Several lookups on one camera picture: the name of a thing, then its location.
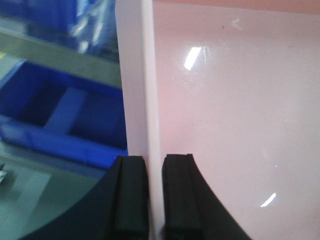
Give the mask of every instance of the gray shelf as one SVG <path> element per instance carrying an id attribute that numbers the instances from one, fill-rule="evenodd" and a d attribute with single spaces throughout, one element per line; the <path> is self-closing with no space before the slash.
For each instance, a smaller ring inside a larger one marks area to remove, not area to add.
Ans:
<path id="1" fill-rule="evenodd" d="M 121 88 L 117 33 L 110 2 L 99 1 L 70 34 L 0 15 L 0 51 Z"/>

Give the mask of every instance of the blue plastic bin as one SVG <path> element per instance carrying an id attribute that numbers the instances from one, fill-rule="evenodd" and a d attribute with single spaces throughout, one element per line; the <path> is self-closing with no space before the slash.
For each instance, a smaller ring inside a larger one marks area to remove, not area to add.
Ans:
<path id="1" fill-rule="evenodd" d="M 69 33 L 97 0 L 0 0 L 0 13 Z"/>
<path id="2" fill-rule="evenodd" d="M 128 155 L 122 91 L 21 62 L 0 81 L 0 137 L 107 169 Z"/>

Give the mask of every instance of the gray floor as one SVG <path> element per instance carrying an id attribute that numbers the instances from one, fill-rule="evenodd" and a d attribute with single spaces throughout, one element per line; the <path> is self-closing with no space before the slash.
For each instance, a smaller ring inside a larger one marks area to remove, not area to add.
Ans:
<path id="1" fill-rule="evenodd" d="M 50 165 L 55 159 L 76 172 Z M 2 142 L 0 163 L 8 172 L 0 184 L 1 240 L 16 240 L 50 222 L 80 200 L 103 173 Z M 79 169 L 91 172 L 91 176 L 79 173 Z"/>

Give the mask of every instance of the blue storage bin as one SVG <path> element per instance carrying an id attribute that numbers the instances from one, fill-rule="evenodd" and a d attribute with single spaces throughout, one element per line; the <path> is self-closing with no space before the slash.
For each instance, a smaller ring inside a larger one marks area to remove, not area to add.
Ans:
<path id="1" fill-rule="evenodd" d="M 0 81 L 0 137 L 107 169 L 128 155 L 122 91 L 21 62 Z"/>
<path id="2" fill-rule="evenodd" d="M 69 33 L 97 0 L 0 0 L 0 13 Z"/>

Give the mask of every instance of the glossy surface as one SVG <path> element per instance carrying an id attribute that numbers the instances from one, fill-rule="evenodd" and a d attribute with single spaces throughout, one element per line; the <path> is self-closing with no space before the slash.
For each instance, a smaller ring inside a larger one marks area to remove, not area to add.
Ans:
<path id="1" fill-rule="evenodd" d="M 192 153 L 252 239 L 320 239 L 320 16 L 159 2 L 154 16 L 162 159 Z"/>

